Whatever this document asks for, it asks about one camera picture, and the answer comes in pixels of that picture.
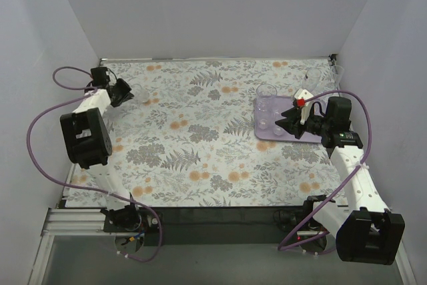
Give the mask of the clear champagne flute glass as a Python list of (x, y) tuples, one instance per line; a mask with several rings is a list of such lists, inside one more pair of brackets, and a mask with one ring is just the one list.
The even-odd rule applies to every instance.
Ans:
[(315, 67), (307, 69), (302, 80), (302, 88), (313, 92), (320, 82), (322, 72)]

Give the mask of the clear faceted tumbler glass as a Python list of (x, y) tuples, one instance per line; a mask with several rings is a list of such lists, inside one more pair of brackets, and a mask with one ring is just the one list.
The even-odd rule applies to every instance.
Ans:
[(277, 96), (277, 89), (268, 83), (258, 86), (256, 89), (256, 109), (258, 111), (269, 111), (272, 108), (273, 100)]

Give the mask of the clear wine glass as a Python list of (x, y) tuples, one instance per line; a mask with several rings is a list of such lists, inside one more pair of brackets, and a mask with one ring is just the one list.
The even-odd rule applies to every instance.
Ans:
[(332, 71), (334, 82), (336, 85), (338, 85), (342, 79), (345, 69), (342, 66), (333, 65), (331, 66), (331, 71)]

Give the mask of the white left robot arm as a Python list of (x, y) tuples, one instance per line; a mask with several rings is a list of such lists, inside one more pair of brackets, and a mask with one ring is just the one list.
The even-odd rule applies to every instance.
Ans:
[(91, 82), (85, 88), (83, 101), (73, 112), (62, 115), (60, 124), (71, 162), (88, 171), (97, 189), (105, 191), (106, 208), (101, 213), (113, 225), (132, 232), (141, 226), (142, 218), (137, 206), (130, 202), (131, 193), (109, 162), (113, 144), (103, 114), (107, 108), (131, 100), (133, 94), (122, 78), (115, 77), (111, 83), (110, 73), (105, 66), (91, 69)]

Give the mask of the small clear tumbler glass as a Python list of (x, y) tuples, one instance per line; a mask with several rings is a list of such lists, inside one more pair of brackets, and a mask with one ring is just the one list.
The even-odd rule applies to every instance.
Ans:
[(272, 124), (272, 113), (270, 111), (259, 111), (257, 114), (257, 125), (261, 130), (269, 129)]

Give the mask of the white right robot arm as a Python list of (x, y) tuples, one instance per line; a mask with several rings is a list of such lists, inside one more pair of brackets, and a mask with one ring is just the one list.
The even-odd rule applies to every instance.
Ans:
[(333, 235), (341, 260), (391, 265), (404, 233), (404, 219), (389, 209), (374, 185), (366, 164), (370, 146), (364, 146), (350, 129), (351, 100), (334, 91), (330, 95), (326, 110), (316, 114), (316, 98), (304, 91), (275, 122), (297, 139), (305, 133), (319, 136), (341, 179), (329, 196), (307, 199), (308, 213), (279, 243), (278, 250), (292, 248), (292, 236), (314, 220)]

